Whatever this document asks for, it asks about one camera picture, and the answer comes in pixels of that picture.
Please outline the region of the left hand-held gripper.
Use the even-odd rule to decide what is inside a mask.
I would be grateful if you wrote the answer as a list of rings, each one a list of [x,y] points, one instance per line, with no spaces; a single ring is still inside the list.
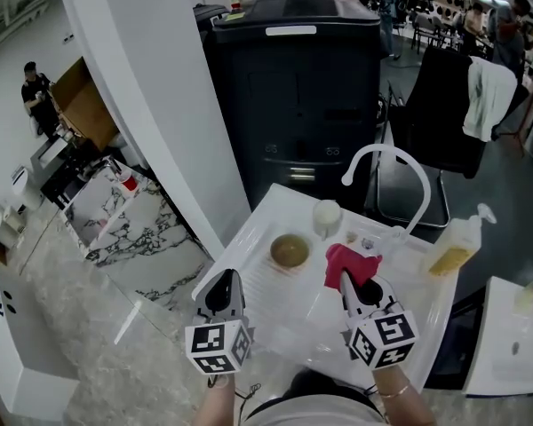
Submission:
[[[253,328],[244,314],[243,284],[238,271],[218,272],[195,301],[194,322],[185,328],[187,357],[202,375],[240,372],[250,357]]]

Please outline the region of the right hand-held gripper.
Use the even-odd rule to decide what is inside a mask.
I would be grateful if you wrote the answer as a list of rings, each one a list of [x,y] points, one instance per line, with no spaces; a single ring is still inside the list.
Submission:
[[[389,312],[376,318],[356,319],[349,328],[346,346],[350,359],[368,369],[397,366],[411,354],[418,341],[418,327],[412,311],[400,311],[400,302],[389,281],[376,277],[377,308]],[[340,275],[340,292],[349,318],[362,316],[362,303],[348,271]]]

